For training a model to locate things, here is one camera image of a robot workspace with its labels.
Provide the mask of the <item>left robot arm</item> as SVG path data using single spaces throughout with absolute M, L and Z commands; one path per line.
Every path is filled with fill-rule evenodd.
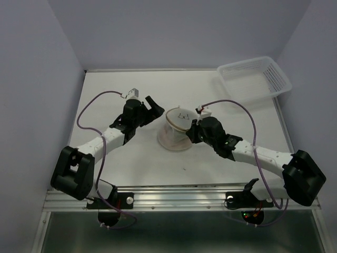
M 145 99 L 149 109 L 138 99 L 127 99 L 123 112 L 105 132 L 99 132 L 97 138 L 79 147 L 64 147 L 51 177 L 51 186 L 77 200 L 99 198 L 104 207 L 113 207 L 117 203 L 117 194 L 108 189 L 100 194 L 97 192 L 100 176 L 94 176 L 95 165 L 101 161 L 103 166 L 105 156 L 127 144 L 135 136 L 137 128 L 162 116 L 164 108 L 150 96 Z

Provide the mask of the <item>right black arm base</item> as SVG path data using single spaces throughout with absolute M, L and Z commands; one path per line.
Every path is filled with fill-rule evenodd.
M 224 206 L 229 210 L 241 208 L 272 208 L 274 204 L 266 200 L 258 200 L 251 192 L 258 179 L 252 179 L 244 186 L 242 191 L 230 191 L 226 193 Z

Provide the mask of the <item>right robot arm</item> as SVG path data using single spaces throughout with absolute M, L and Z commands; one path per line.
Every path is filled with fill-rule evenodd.
M 275 198 L 292 199 L 308 207 L 326 182 L 326 176 L 307 152 L 286 153 L 255 147 L 241 137 L 227 134 L 215 117 L 193 120 L 186 135 L 192 143 L 211 146 L 221 158 L 251 164 L 277 175 L 271 181 L 253 179 L 245 186 L 241 196 L 249 206 Z

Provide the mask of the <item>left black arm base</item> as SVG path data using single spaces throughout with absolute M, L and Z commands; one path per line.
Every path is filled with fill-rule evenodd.
M 120 210 L 131 210 L 134 205 L 133 192 L 115 192 L 106 199 L 106 201 L 113 207 Z M 87 202 L 86 208 L 88 210 L 111 210 L 112 208 L 106 205 L 100 198 L 94 198 L 92 203 Z

